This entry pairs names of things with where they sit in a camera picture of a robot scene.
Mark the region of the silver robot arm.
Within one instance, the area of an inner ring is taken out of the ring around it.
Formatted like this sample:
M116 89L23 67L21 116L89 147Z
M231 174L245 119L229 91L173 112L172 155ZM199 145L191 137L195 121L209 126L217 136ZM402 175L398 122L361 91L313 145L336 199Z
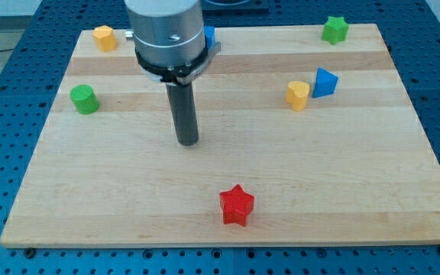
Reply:
M204 25L200 0L127 0L134 51L142 72L166 85L177 141L199 140L193 81L208 68L221 44Z

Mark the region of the black and silver mounting flange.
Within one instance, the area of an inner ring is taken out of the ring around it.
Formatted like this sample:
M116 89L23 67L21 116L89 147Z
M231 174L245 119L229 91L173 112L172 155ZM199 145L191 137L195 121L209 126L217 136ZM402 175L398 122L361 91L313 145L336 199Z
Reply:
M189 61L183 66L169 67L155 66L142 58L136 50L134 52L142 73L153 81L165 83L168 86L184 86L198 79L206 71L214 56L217 55L221 49L220 42L216 41L215 45L210 49L207 48L205 42L203 52L195 60Z

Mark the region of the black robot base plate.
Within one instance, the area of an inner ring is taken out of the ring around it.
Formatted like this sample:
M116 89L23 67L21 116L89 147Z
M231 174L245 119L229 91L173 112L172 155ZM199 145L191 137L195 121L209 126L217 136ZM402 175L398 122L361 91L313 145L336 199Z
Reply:
M207 12L269 11L268 0L202 0L202 9Z

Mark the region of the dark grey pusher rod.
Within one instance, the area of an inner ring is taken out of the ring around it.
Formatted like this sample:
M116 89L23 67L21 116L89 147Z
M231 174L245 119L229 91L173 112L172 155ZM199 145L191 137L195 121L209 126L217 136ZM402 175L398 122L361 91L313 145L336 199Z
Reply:
M199 140L193 86L167 86L177 141L183 146L192 146Z

